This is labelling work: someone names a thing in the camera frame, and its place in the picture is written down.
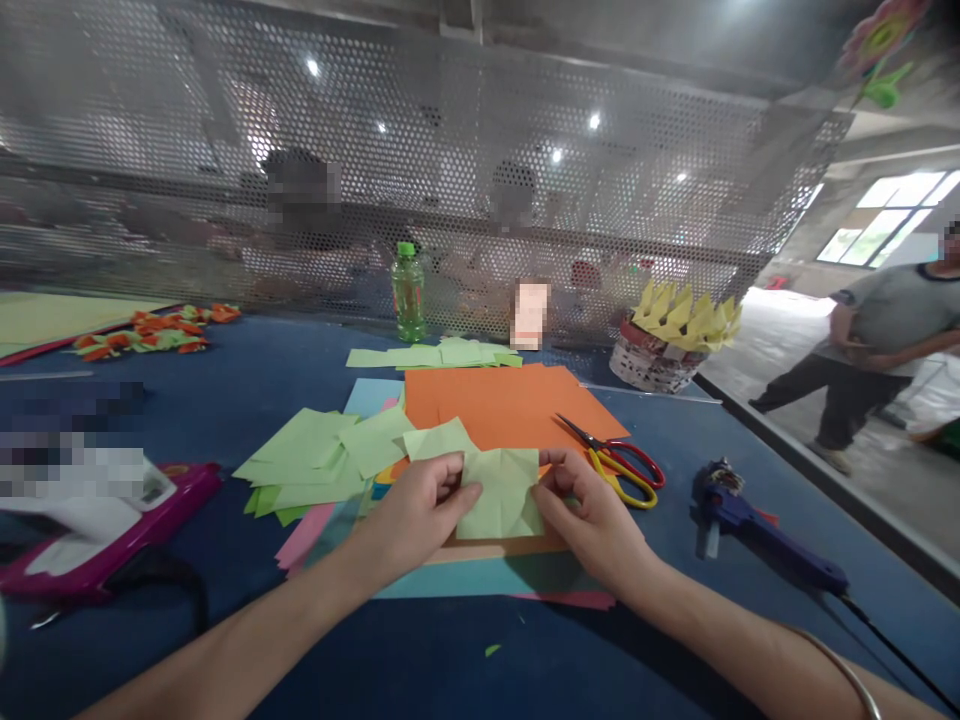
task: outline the blue table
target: blue table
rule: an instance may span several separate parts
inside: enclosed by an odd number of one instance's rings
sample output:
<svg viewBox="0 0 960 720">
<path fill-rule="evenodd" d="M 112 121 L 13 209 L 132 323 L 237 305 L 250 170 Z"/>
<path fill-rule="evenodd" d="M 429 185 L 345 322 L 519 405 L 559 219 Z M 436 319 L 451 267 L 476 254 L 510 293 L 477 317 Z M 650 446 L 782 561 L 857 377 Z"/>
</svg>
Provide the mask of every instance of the blue table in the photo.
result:
<svg viewBox="0 0 960 720">
<path fill-rule="evenodd" d="M 205 353 L 131 355 L 92 366 L 100 379 L 143 381 L 151 391 L 142 427 L 155 462 L 215 461 L 226 476 L 301 407 L 340 409 L 356 378 L 399 377 L 392 369 L 344 367 L 352 347 L 399 346 L 359 329 L 244 317 L 211 328 L 208 337 L 213 348 Z M 607 352 L 547 352 L 535 359 L 567 364 L 589 382 L 620 385 L 606 367 Z M 86 367 L 53 353 L 2 372 Z M 726 455 L 747 479 L 747 497 L 843 567 L 867 613 L 960 701 L 957 609 L 722 408 L 607 391 L 597 396 L 666 473 L 659 506 L 636 514 L 661 557 L 758 613 L 810 630 L 935 703 L 833 598 L 808 595 L 733 538 L 721 541 L 717 561 L 696 558 L 692 481 L 708 461 Z M 273 555 L 290 528 L 273 517 L 243 515 L 248 497 L 246 483 L 228 480 L 171 543 L 206 580 L 214 622 L 281 581 Z M 0 712 L 14 720 L 69 717 L 191 637 L 189 601 L 173 588 L 130 593 L 31 632 L 36 610 L 8 602 Z M 484 649 L 495 643 L 502 649 L 486 659 Z M 757 715 L 709 668 L 622 607 L 598 613 L 505 597 L 367 604 L 307 654 L 254 717 L 321 713 L 483 720 Z"/>
</svg>

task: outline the green bottle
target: green bottle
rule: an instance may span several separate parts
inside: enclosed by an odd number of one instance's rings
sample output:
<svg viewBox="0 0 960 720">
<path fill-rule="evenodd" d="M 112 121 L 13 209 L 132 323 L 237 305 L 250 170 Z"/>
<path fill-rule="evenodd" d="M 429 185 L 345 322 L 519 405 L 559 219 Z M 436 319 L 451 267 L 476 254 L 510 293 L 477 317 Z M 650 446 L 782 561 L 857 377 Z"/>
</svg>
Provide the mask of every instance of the green bottle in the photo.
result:
<svg viewBox="0 0 960 720">
<path fill-rule="evenodd" d="M 397 243 L 397 259 L 390 267 L 393 281 L 393 309 L 397 313 L 397 335 L 404 342 L 417 342 L 427 335 L 423 321 L 423 267 L 413 243 Z"/>
</svg>

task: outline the shoe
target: shoe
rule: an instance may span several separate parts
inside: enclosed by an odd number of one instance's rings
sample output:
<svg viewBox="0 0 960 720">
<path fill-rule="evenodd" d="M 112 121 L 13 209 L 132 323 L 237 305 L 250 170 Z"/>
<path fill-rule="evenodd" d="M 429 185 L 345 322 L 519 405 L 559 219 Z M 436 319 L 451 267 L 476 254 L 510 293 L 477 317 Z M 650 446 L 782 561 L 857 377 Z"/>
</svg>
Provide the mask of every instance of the shoe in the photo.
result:
<svg viewBox="0 0 960 720">
<path fill-rule="evenodd" d="M 847 477 L 853 475 L 853 465 L 851 465 L 850 461 L 847 460 L 847 456 L 843 450 L 828 450 L 816 440 L 814 440 L 812 443 L 809 443 L 807 447 L 813 450 L 818 457 L 823 458 L 827 465 L 832 467 L 837 472 L 846 475 Z"/>
</svg>

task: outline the dark pants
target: dark pants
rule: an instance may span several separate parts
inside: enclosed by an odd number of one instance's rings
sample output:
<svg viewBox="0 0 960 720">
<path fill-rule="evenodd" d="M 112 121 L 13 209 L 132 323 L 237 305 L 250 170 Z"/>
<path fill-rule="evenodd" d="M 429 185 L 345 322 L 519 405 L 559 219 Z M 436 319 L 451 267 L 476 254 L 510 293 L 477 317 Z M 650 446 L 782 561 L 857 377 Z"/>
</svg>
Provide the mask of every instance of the dark pants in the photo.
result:
<svg viewBox="0 0 960 720">
<path fill-rule="evenodd" d="M 827 387 L 827 407 L 820 417 L 817 442 L 828 450 L 845 450 L 867 423 L 867 413 L 891 402 L 913 378 L 858 370 L 836 360 L 807 355 L 767 385 L 750 405 L 766 413 Z"/>
</svg>

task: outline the perforated metal partition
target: perforated metal partition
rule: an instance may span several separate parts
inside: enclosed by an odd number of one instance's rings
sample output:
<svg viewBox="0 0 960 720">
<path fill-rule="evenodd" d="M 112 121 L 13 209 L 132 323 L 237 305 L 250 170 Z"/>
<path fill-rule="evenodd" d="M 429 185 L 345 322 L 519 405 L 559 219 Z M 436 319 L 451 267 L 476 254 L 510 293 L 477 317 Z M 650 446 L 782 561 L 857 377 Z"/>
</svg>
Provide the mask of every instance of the perforated metal partition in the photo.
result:
<svg viewBox="0 0 960 720">
<path fill-rule="evenodd" d="M 410 239 L 434 327 L 504 337 L 540 277 L 607 342 L 651 275 L 741 296 L 849 126 L 263 6 L 0 7 L 7 282 L 389 320 Z"/>
</svg>

